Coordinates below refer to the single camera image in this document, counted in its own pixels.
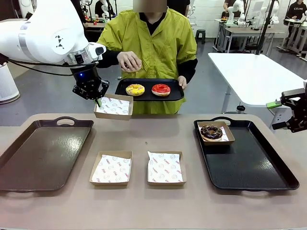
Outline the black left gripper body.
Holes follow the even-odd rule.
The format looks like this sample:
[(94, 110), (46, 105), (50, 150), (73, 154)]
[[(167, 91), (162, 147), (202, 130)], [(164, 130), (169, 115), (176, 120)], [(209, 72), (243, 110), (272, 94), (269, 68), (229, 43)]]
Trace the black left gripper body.
[(101, 86), (101, 78), (95, 65), (70, 68), (76, 81), (76, 86), (83, 90), (98, 90)]

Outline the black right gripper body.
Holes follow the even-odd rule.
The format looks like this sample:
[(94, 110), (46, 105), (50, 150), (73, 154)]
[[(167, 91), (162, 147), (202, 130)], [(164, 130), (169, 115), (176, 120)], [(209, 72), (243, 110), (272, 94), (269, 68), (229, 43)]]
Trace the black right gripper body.
[(299, 130), (307, 129), (307, 93), (302, 94), (299, 104)]

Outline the person's right hand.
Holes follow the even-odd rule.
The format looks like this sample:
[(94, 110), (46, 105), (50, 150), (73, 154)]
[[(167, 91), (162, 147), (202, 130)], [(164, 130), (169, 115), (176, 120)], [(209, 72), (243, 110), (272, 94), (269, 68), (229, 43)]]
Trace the person's right hand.
[(120, 52), (117, 55), (121, 70), (126, 73), (137, 72), (142, 68), (142, 61), (132, 52)]

